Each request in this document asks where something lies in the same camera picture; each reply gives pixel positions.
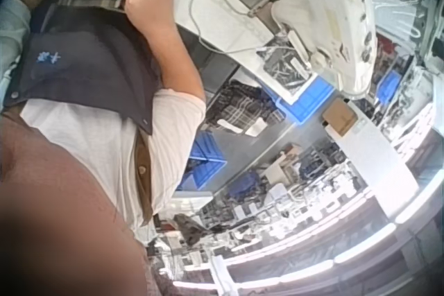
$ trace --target cardboard box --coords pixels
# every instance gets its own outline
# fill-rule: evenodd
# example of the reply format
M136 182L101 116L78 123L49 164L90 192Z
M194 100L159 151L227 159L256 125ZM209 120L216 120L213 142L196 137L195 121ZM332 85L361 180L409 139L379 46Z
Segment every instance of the cardboard box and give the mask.
M353 109L342 98L336 98L322 117L341 137L348 132L358 119Z

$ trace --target cable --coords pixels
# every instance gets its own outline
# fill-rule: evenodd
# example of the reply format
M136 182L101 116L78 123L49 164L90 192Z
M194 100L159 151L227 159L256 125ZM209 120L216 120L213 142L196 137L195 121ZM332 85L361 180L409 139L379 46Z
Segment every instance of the cable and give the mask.
M239 50L233 50L233 51L220 51L217 50L215 48L213 48L212 46L208 45L207 42L205 42L202 38L202 31L200 30L200 27L196 21L196 18L193 15L193 5L194 5L194 1L195 0L190 0L189 2L189 6L188 6L188 11L189 11L189 17L191 18L194 26L196 27L197 33L198 33L198 38L199 38L199 43L202 44L202 46L204 46L206 49L221 54L221 55L230 55L233 53L241 53L241 52L245 52L245 51L266 51L266 50L273 50L273 49L284 49L284 50L293 50L295 52L297 52L294 48L290 47L290 46L258 46L258 47L251 47L251 48L245 48L245 49L239 49ZM223 0L228 7L235 12L238 15L241 15L243 17L248 17L247 13L243 13L243 12L239 12L236 8L233 7L233 5L228 1L228 0Z

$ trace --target hand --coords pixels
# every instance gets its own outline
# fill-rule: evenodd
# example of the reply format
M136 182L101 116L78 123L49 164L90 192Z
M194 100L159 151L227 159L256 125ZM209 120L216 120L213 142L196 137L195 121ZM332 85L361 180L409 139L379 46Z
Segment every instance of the hand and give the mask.
M173 0L126 0L125 13L148 40L176 29Z

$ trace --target dark vest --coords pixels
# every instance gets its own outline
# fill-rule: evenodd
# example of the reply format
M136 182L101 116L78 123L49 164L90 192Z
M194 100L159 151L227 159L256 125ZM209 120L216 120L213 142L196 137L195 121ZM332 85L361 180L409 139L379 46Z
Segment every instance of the dark vest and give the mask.
M32 34L4 105L30 98L118 112L152 134L157 67L146 40L122 13L57 7Z

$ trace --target sewing machine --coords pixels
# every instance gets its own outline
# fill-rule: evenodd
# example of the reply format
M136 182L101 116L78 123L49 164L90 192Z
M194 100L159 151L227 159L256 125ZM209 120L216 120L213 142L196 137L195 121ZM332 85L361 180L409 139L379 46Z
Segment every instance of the sewing machine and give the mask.
M302 76L317 73L348 98L367 94L377 51L372 0L279 0L271 12Z

